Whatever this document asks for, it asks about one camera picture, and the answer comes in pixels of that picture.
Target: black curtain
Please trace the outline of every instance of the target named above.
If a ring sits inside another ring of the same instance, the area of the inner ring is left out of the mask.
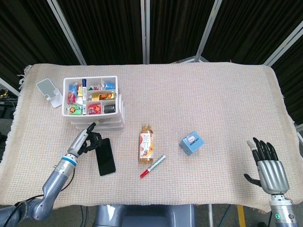
[[[303,123],[303,37],[297,40],[272,66],[289,115]]]
[[[139,0],[59,0],[88,65],[142,64]]]
[[[301,0],[224,0],[202,56],[263,64],[303,20]]]
[[[196,55],[214,0],[151,0],[150,62]]]
[[[79,64],[45,0],[0,1],[0,37],[0,76],[14,88],[29,64]]]

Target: blue box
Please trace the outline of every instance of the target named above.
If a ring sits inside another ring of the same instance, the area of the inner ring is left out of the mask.
[[[204,141],[201,139],[198,133],[193,131],[191,134],[189,134],[183,140],[181,140],[180,147],[184,150],[185,154],[190,156],[196,150],[202,147],[203,144]]]

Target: smartphone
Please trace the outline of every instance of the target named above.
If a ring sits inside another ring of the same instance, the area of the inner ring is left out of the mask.
[[[109,138],[103,139],[101,147],[96,148],[96,156],[100,176],[111,174],[116,171],[114,156]]]

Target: stacked white tray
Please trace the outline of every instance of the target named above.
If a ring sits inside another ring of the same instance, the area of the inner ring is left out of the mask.
[[[91,114],[88,115],[69,115],[67,97],[69,85],[73,83],[82,84],[82,79],[86,79],[87,89],[91,85],[102,84],[103,81],[115,84],[115,89],[113,90],[87,90],[87,99],[94,93],[104,94],[115,92],[115,100],[100,100],[100,101],[88,101],[86,100],[86,109],[88,111],[88,106],[91,104],[101,103],[101,114]],[[104,113],[105,105],[116,105],[115,113]],[[75,125],[77,129],[86,129],[93,122],[98,121],[99,124],[95,127],[94,131],[104,132],[104,131],[123,131],[124,130],[124,101],[121,94],[118,92],[118,78],[117,76],[103,76],[103,77],[73,77],[64,78],[63,81],[63,99],[62,99],[62,115],[71,121],[71,124]]]

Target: beige tablecloth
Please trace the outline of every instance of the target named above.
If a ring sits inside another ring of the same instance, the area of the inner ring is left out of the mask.
[[[273,70],[233,63],[168,65],[34,65],[25,77],[0,164],[0,204],[41,194],[53,165],[79,130],[36,87],[49,78],[117,75],[125,99],[125,131],[103,133],[112,143],[116,173],[100,177],[95,152],[82,155],[75,178],[54,207],[72,204],[241,204],[269,211],[269,195],[248,183],[258,178],[246,140],[270,141],[289,181],[287,197],[303,200],[303,162],[292,119]],[[138,164],[141,124],[151,124],[155,158],[167,159],[144,179]],[[187,157],[180,140],[196,130],[205,145]]]

